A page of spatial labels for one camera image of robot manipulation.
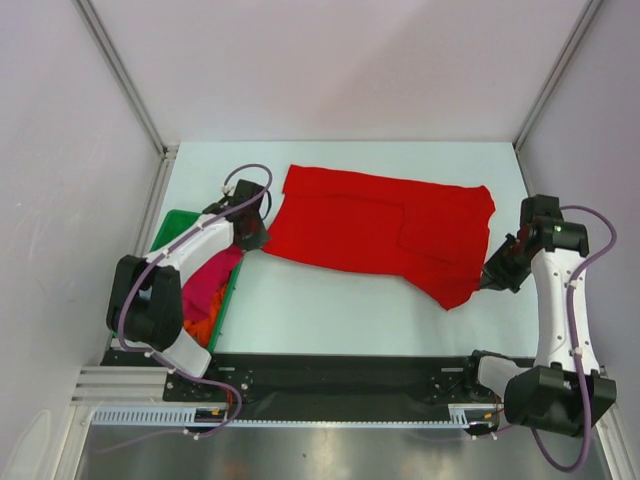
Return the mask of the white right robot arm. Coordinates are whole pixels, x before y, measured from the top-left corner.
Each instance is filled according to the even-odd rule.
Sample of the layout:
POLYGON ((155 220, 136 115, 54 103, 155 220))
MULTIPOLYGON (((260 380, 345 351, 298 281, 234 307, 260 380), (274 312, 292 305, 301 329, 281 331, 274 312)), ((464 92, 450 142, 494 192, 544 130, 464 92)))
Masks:
POLYGON ((581 437, 615 403, 614 381, 602 377, 586 306, 589 252, 584 225, 564 219, 558 198, 535 195, 521 203, 519 230, 486 261, 480 287, 516 293, 527 278, 537 292, 539 337, 531 367, 476 350, 461 376, 473 401, 496 394, 511 424, 581 437))

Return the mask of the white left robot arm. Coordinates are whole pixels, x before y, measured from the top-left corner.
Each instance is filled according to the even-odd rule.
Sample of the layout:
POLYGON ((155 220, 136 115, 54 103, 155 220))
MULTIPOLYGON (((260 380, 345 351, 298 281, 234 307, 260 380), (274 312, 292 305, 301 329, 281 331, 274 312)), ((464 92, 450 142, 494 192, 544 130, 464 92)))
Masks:
POLYGON ((126 255, 117 263, 108 328, 125 349, 157 356, 187 374, 185 388, 199 400, 218 393, 220 376, 209 369, 208 343, 194 339, 184 324, 211 320, 214 296, 244 254, 266 243, 260 209, 270 202, 267 187, 239 180, 184 233, 143 257, 126 255))

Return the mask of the red t shirt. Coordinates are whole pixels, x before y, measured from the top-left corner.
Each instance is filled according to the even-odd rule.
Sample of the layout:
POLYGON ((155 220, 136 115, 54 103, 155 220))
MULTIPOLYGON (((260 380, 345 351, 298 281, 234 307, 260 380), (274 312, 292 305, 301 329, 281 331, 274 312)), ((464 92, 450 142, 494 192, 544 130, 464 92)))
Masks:
POLYGON ((479 288, 495 204, 462 187, 289 168, 264 252, 349 273, 405 279, 451 310, 479 288))

